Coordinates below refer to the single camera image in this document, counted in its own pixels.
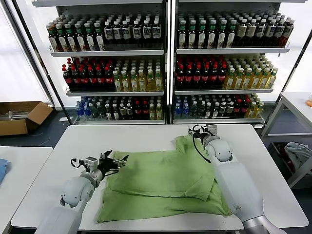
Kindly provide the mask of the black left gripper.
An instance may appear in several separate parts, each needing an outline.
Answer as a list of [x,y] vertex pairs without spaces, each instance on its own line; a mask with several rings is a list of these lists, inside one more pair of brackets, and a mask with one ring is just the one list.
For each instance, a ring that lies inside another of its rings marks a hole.
[[128,155],[121,159],[111,159],[108,156],[112,153],[112,150],[106,151],[100,154],[98,169],[101,171],[103,176],[109,176],[117,173],[117,169],[125,166]]

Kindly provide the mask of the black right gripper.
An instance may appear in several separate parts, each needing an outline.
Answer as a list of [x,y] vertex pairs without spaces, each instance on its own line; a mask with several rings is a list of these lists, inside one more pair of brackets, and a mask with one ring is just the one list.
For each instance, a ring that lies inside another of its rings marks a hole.
[[199,128],[197,130],[189,128],[188,132],[190,136],[197,137],[198,139],[200,139],[201,142],[203,142],[204,139],[209,136],[209,133],[205,128]]

